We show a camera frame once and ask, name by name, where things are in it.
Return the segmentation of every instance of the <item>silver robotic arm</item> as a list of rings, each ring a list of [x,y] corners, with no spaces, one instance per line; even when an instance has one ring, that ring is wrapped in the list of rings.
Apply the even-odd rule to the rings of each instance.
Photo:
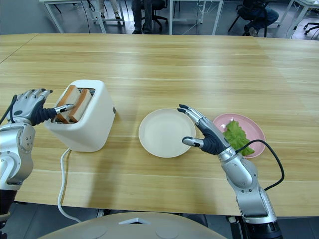
[[[259,185],[256,166],[237,153],[220,130],[202,113],[186,105],[179,107],[177,110],[189,116],[205,136],[204,139],[185,137],[182,142],[218,156],[227,181],[236,193],[250,238],[282,238],[269,197]]]
[[[31,151],[35,130],[33,125],[51,119],[57,114],[70,110],[74,105],[44,109],[43,104],[52,91],[29,90],[15,95],[5,116],[8,123],[0,126],[0,228],[9,218],[9,208],[23,181],[33,169]]]

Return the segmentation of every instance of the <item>gray floor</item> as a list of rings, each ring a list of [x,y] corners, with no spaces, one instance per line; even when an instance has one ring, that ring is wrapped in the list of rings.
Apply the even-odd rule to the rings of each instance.
[[[127,0],[128,12],[125,7],[124,0],[121,0],[125,25],[119,22],[107,22],[105,23],[106,31],[108,33],[127,33],[131,34],[134,30],[133,15],[131,11],[131,1]],[[241,35],[243,33],[243,26],[246,23],[243,19],[239,19],[234,25],[233,29],[228,33],[228,28],[236,18],[236,6],[240,2],[238,1],[225,1],[220,17],[220,21],[217,27],[217,35]],[[105,1],[108,14],[106,18],[114,18],[112,7],[110,2]],[[178,3],[176,4],[175,17],[177,18],[194,18],[194,20],[188,20],[183,22],[173,23],[174,34],[190,34],[190,35],[211,35],[212,26],[217,13],[217,3],[207,2],[204,22],[203,24],[196,25],[196,18],[200,19],[202,3],[197,2],[180,2],[180,10]],[[94,24],[92,21],[92,12],[88,8],[86,1],[82,4],[73,6],[72,4],[58,4],[58,8],[62,13],[59,13],[56,8],[53,7],[53,12],[57,16],[59,23],[67,33],[100,33],[101,29],[98,24]],[[271,3],[270,6],[278,11],[280,17],[286,10],[287,3]],[[292,7],[283,24],[280,27],[270,26],[268,29],[268,37],[285,38],[288,27],[291,21],[296,17],[301,9]],[[158,11],[158,15],[168,17],[169,9],[165,8]],[[292,38],[298,39],[313,39],[317,40],[319,31],[313,30],[307,36],[304,35],[304,25],[307,22],[319,22],[319,16],[315,12],[308,12],[298,25],[297,30],[293,34]],[[168,34],[168,24],[163,24],[162,31],[159,30],[157,23],[153,24],[154,34]],[[42,3],[38,0],[0,0],[0,33],[1,34],[14,34],[14,33],[55,33],[58,32],[55,25],[52,23],[49,14]]]
[[[82,221],[95,218],[98,214],[98,209],[64,207],[64,210]],[[62,216],[57,206],[52,205],[15,203],[10,211],[12,215],[3,228],[9,239],[35,239],[76,223]],[[121,212],[125,211],[107,210],[107,214]],[[179,215],[199,222],[228,239],[233,238],[225,216]],[[319,239],[319,217],[279,218],[279,225],[286,239]]]

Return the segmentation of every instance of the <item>lettuce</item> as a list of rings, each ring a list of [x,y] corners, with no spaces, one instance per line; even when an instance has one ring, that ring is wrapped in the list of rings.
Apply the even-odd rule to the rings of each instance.
[[[249,143],[249,140],[246,138],[245,131],[243,131],[237,121],[230,122],[226,127],[227,131],[224,132],[224,136],[235,150],[238,150]],[[253,149],[247,147],[241,151],[241,154],[246,156],[254,152],[255,151]]]

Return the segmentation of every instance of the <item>toast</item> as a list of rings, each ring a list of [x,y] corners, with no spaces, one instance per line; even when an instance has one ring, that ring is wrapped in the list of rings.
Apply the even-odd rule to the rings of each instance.
[[[72,122],[77,123],[81,119],[91,98],[92,96],[90,91],[88,89],[82,89],[78,101],[76,102],[74,108],[69,113],[69,117]]]
[[[65,92],[64,96],[62,99],[58,102],[58,106],[62,106],[65,104],[74,104],[76,105],[78,98],[80,96],[80,92],[78,88],[75,85],[70,85]],[[56,117],[62,122],[62,123],[69,123],[70,122],[70,117],[69,117],[68,111],[62,112],[58,114]]]

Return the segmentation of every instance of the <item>desk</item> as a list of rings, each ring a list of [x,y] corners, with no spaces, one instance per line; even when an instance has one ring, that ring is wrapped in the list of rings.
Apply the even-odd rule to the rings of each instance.
[[[35,36],[36,34],[0,35],[0,62]]]
[[[172,33],[173,33],[173,21],[181,20],[181,19],[173,18],[173,2],[174,1],[196,1],[196,0],[169,0],[169,34],[170,35],[172,35]],[[201,14],[200,23],[203,23],[206,1],[207,0],[204,0],[203,12]],[[219,17],[220,17],[220,13],[221,13],[221,9],[222,9],[223,4],[224,4],[224,0],[212,0],[212,1],[218,2],[218,10],[217,10],[217,14],[216,14],[216,18],[215,18],[215,22],[214,22],[214,26],[213,26],[213,32],[212,32],[212,35],[215,35],[218,21],[219,21]]]
[[[84,0],[39,0],[39,1],[44,3],[46,9],[48,10],[48,12],[49,12],[54,24],[55,24],[55,26],[58,28],[60,33],[64,33],[64,31],[63,31],[62,27],[60,26],[58,20],[56,19],[55,15],[54,15],[54,13],[52,11],[52,8],[51,8],[52,5],[54,5],[54,4],[67,4],[67,3],[83,4],[85,2]],[[101,18],[101,15],[100,15],[99,5],[97,4],[97,0],[92,0],[91,1],[91,4],[95,8],[95,12],[93,14],[94,15],[93,22],[94,23],[98,22],[98,24],[100,25],[102,33],[106,33],[106,30],[105,30],[105,27],[104,27],[104,24],[103,24],[103,22],[105,22],[105,21],[122,21],[123,24],[125,24],[121,1],[117,1],[117,2],[118,2],[119,7],[120,7],[120,12],[121,12],[121,17],[122,18],[121,19],[115,19],[115,18],[114,19],[103,19],[103,18]]]
[[[66,160],[63,205],[221,215],[239,210],[217,157],[196,148],[155,157],[138,128],[148,113],[180,103],[211,119],[242,114],[263,129],[285,168],[285,181],[268,191],[276,214],[318,216],[318,46],[244,36],[39,34],[0,63],[0,112],[13,93],[53,89],[45,103],[52,107],[72,81],[102,80],[115,121],[100,151]],[[66,147],[42,124],[35,129],[34,170],[16,200],[54,205]],[[263,187],[280,178],[269,151],[252,162]]]
[[[299,3],[303,7],[303,9],[299,13],[298,17],[292,21],[290,27],[288,28],[287,38],[291,38],[291,36],[293,35],[294,31],[296,30],[299,22],[304,18],[304,16],[306,15],[306,12],[308,11],[309,8],[315,8],[315,9],[319,8],[319,0],[316,0],[314,3],[308,3],[305,0],[290,0],[284,15],[282,16],[280,22],[278,23],[278,26],[280,26],[283,23],[283,20],[285,19],[289,9],[291,8],[291,6],[293,5],[294,2]]]

